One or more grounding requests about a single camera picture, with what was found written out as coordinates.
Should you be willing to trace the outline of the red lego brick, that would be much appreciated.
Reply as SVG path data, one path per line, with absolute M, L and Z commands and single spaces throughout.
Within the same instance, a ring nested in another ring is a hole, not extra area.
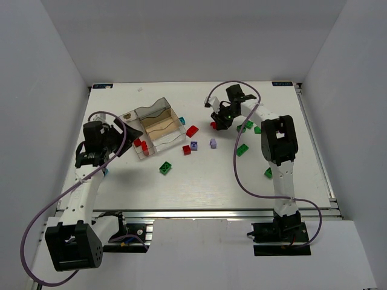
M 192 126 L 186 131 L 186 135 L 187 135 L 189 138 L 192 138 L 198 131 L 199 131 L 199 128 L 196 127 L 195 125 L 192 125 Z
M 191 154 L 191 148 L 190 145 L 185 145 L 182 147 L 183 154 L 184 155 L 190 155 Z
M 148 144 L 146 141 L 142 141 L 141 142 L 141 149 L 142 149 L 142 153 L 144 156 L 148 156 L 149 155 L 149 148 L 148 148 Z

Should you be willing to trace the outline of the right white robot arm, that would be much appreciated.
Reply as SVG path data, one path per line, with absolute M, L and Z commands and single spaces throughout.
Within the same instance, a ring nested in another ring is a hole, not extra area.
M 227 130 L 233 120 L 240 116 L 245 118 L 242 126 L 252 121 L 261 127 L 261 152 L 272 171 L 274 194 L 271 196 L 254 194 L 242 185 L 236 167 L 241 133 L 237 135 L 233 149 L 233 171 L 240 188 L 255 198 L 274 200 L 275 216 L 290 218 L 299 214 L 293 181 L 293 166 L 298 152 L 293 118 L 289 115 L 275 114 L 267 109 L 261 104 L 258 90 L 245 82 L 236 81 L 226 89 L 227 106 L 212 95 L 214 91 L 212 89 L 209 92 L 204 106 L 212 108 L 211 118 L 218 131 Z

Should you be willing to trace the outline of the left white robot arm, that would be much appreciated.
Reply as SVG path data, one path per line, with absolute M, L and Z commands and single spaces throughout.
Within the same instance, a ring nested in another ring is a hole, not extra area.
M 89 121 L 83 125 L 84 140 L 76 149 L 75 174 L 78 188 L 70 199 L 57 225 L 48 227 L 45 241 L 56 271 L 98 268 L 103 247 L 127 234 L 122 212 L 92 213 L 99 186 L 105 176 L 105 163 L 111 154 L 121 156 L 132 147 L 142 132 L 119 119 L 112 125 Z

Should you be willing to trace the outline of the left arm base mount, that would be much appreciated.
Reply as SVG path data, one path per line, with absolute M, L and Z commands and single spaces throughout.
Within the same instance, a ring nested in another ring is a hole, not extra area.
M 148 225 L 128 221 L 122 211 L 107 211 L 91 218 L 92 228 L 101 240 L 103 253 L 147 253 Z

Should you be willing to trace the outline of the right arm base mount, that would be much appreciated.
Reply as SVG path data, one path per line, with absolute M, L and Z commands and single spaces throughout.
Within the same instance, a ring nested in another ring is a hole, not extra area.
M 254 256 L 256 257 L 291 257 L 310 256 L 309 241 L 306 224 L 290 230 L 281 231 L 274 222 L 258 222 L 252 224 L 252 230 L 247 237 L 253 241 Z

